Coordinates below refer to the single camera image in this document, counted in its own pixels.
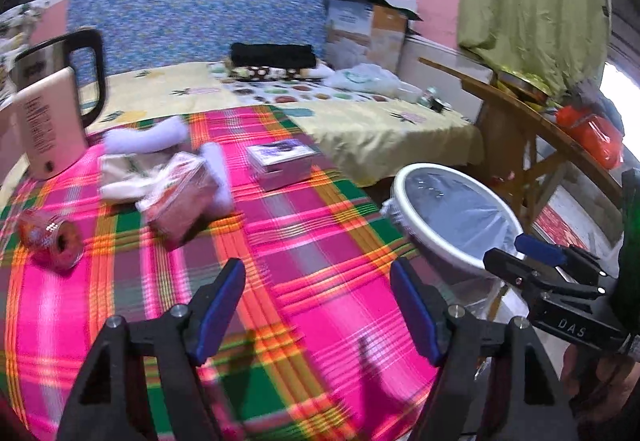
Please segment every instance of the folded black blanket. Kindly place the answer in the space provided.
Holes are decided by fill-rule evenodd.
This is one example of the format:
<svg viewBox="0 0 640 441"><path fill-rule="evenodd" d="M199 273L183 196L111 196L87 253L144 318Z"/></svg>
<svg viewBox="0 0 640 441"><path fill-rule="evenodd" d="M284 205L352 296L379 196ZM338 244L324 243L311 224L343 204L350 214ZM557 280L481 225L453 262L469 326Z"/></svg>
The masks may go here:
<svg viewBox="0 0 640 441"><path fill-rule="evenodd" d="M311 45L241 44L231 45L231 61L236 67L314 69L316 55Z"/></svg>

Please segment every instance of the pink tissue package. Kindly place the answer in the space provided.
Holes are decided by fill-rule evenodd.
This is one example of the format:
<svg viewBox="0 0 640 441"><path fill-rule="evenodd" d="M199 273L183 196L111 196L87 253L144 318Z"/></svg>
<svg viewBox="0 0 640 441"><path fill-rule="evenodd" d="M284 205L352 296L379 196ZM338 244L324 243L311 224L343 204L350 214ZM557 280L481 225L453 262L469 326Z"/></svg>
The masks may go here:
<svg viewBox="0 0 640 441"><path fill-rule="evenodd" d="M297 139L250 146L246 153L252 176L266 192L309 179L316 155Z"/></svg>
<svg viewBox="0 0 640 441"><path fill-rule="evenodd" d="M160 171L151 192L136 203L146 223L170 241L179 243L210 204L218 184L206 162L178 152Z"/></svg>

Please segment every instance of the green curtain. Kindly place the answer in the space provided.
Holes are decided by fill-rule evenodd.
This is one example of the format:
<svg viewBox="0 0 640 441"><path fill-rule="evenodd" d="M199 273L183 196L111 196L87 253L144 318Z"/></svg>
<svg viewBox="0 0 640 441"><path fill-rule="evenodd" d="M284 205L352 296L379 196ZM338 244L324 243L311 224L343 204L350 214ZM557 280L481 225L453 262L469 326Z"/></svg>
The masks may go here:
<svg viewBox="0 0 640 441"><path fill-rule="evenodd" d="M593 78L609 42L609 0L460 0L458 43L557 97Z"/></svg>

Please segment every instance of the red plastic bag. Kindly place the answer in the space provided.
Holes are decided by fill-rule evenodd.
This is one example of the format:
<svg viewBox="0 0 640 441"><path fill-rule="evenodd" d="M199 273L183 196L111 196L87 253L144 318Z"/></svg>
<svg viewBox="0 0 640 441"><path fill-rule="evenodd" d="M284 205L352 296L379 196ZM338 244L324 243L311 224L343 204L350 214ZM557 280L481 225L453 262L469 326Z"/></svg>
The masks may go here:
<svg viewBox="0 0 640 441"><path fill-rule="evenodd" d="M556 123L607 170L622 163L622 134L608 119L588 108L565 106L558 110Z"/></svg>

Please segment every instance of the small box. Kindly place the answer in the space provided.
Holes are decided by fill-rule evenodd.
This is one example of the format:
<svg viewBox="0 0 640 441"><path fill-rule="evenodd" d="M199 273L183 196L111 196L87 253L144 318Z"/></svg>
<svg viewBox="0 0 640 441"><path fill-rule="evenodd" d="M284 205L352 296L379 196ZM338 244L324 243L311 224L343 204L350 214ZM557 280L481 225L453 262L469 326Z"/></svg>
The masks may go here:
<svg viewBox="0 0 640 441"><path fill-rule="evenodd" d="M252 176L268 192L311 177L316 151L297 139L284 139L246 149Z"/></svg>
<svg viewBox="0 0 640 441"><path fill-rule="evenodd" d="M177 244L210 205L217 189L204 159L178 152L136 208L150 227Z"/></svg>
<svg viewBox="0 0 640 441"><path fill-rule="evenodd" d="M396 72L414 12L386 0L328 0L325 59L334 69L376 64Z"/></svg>

